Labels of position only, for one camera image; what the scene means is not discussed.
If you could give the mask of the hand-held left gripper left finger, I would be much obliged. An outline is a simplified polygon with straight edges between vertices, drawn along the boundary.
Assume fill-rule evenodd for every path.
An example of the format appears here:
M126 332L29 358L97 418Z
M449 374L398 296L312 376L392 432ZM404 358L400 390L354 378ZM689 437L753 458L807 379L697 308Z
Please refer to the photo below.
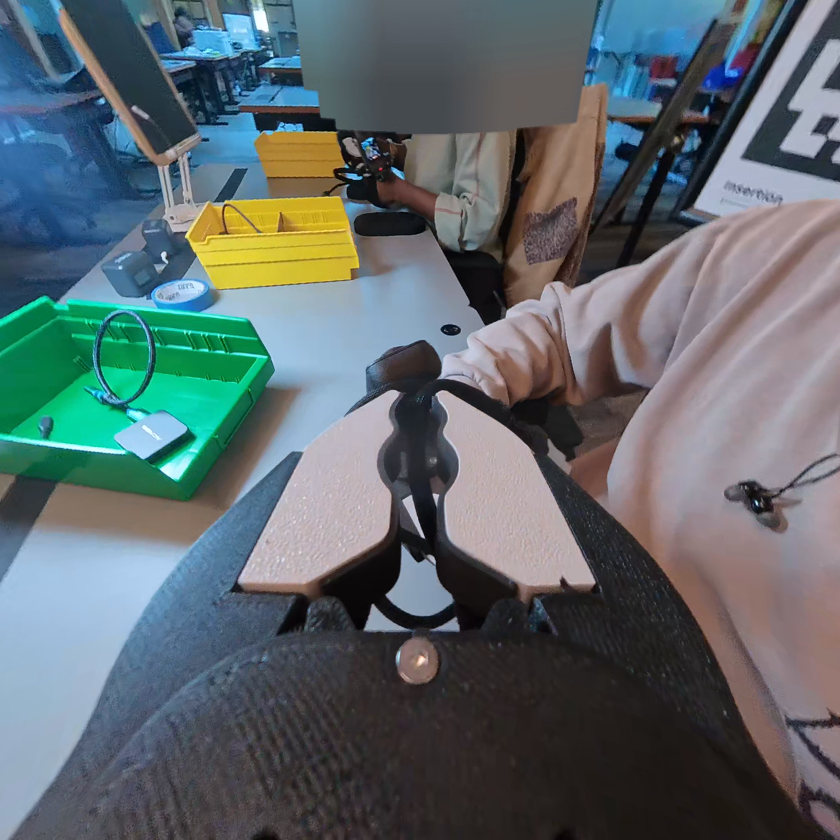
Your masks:
M351 617L368 617L393 588L400 517L384 452L402 396L384 392L305 448L239 574L243 592L332 596Z

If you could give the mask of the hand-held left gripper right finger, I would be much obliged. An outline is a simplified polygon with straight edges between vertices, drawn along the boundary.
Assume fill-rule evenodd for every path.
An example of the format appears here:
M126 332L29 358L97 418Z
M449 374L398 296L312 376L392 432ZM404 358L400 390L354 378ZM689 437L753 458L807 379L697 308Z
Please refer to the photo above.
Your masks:
M452 392L434 396L434 416L448 470L436 569L458 608L483 619L504 599L592 593L591 566L528 444Z

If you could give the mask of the small black adapter box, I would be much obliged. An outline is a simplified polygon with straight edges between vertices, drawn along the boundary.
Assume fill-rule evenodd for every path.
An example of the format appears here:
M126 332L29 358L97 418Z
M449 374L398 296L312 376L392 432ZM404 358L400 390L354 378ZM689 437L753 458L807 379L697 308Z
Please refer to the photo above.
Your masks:
M128 408L126 416L129 425L117 432L113 440L148 465L158 466L195 439L188 426L166 411Z

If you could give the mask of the green plastic bin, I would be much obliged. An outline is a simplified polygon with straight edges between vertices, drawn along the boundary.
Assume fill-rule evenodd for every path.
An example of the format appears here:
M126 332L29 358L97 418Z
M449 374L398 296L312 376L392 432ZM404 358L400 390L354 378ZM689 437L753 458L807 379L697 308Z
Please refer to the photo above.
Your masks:
M132 408L166 411L194 433L158 466L115 444L123 409L91 394L102 321L114 304L38 298L2 319L1 470L81 487L187 501L265 390L274 365L243 318L128 307L149 327L154 373Z

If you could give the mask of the person's right forearm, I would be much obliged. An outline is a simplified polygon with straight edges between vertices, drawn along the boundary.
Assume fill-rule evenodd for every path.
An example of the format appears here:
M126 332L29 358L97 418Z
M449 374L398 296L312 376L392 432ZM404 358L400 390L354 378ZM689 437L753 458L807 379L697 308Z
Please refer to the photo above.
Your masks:
M444 358L441 378L482 391L505 406L555 397L580 406L651 389L662 361L642 339L629 296L549 284L537 301L473 332L465 350Z

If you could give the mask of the yellow plastic bin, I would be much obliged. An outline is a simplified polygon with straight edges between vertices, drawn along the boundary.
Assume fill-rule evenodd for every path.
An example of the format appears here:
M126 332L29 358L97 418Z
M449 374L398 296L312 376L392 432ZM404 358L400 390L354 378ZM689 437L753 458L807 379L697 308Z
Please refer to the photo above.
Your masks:
M255 150L269 179L329 179L345 166L336 132L262 132Z
M360 266L338 196L207 203L185 238L218 290L345 281Z

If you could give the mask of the blue tape roll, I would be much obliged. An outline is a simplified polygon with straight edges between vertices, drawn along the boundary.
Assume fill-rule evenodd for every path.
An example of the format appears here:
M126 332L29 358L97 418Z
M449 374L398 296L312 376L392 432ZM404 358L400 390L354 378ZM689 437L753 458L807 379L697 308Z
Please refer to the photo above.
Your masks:
M204 312L216 301L216 290L204 280L169 280L152 290L150 300L162 310Z

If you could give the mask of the small black device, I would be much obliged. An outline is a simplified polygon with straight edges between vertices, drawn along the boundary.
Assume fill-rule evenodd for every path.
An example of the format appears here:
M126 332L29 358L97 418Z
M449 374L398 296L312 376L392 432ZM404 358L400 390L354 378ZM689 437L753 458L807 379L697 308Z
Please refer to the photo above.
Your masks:
M179 244L165 219L144 219L140 231L143 237L143 252L155 265L165 266L177 255Z
M147 298L161 284L155 263L144 251L123 252L100 268L121 298Z

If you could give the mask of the tan jacket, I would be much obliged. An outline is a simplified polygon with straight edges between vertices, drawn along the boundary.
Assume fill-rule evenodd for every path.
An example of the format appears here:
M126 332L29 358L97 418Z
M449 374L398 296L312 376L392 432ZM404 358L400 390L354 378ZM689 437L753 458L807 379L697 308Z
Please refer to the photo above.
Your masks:
M573 123L524 129L520 194L505 237L510 308L553 282L573 288L590 235L606 151L608 87L583 87Z

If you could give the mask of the black board wooden rim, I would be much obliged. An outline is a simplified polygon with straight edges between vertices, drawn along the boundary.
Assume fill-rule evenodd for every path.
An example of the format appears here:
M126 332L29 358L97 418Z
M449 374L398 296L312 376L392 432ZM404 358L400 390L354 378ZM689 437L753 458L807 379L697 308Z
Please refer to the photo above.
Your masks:
M59 23L150 162L167 166L201 143L170 73L123 2L61 2Z

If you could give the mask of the hoodie drawstring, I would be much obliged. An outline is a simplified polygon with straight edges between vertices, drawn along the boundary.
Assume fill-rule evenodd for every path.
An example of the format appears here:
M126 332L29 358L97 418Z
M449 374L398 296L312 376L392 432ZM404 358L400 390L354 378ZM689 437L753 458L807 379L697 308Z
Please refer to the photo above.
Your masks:
M781 486L768 487L756 479L746 479L727 486L723 496L727 501L740 505L763 528L783 533L788 528L783 508L798 501L793 495L838 473L839 454L832 453L811 462Z

